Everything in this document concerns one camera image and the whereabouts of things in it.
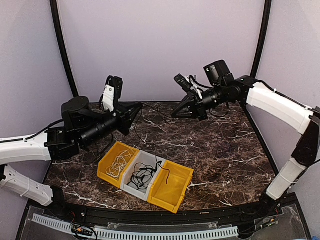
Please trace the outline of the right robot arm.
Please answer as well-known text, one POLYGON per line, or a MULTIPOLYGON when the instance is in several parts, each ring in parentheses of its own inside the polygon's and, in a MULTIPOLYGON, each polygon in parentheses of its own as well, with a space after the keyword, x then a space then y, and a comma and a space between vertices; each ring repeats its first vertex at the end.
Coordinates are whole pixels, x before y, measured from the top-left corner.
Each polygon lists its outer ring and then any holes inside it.
POLYGON ((299 139, 290 159, 261 194, 255 213, 266 217, 279 199, 313 165, 319 163, 320 109, 299 103, 270 87, 265 81, 244 75, 234 78, 226 62, 219 60, 204 68, 210 86, 201 85, 192 75, 178 74, 174 81, 186 96, 171 112, 174 119, 208 118, 207 112, 221 104, 239 103, 265 111, 296 130, 299 139))

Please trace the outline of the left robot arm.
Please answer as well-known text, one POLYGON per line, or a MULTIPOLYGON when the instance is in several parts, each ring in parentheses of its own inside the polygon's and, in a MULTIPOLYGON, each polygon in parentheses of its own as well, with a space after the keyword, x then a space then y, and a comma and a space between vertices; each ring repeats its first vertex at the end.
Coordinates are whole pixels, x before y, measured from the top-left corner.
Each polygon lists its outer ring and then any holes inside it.
POLYGON ((34 135, 0 141, 0 186, 67 218, 71 208, 61 188, 36 182, 14 170, 10 163, 68 160, 114 131, 127 136, 142 107, 140 102, 124 103, 117 104, 112 112, 99 113, 90 108, 85 96, 69 100, 61 106, 61 120, 34 135))

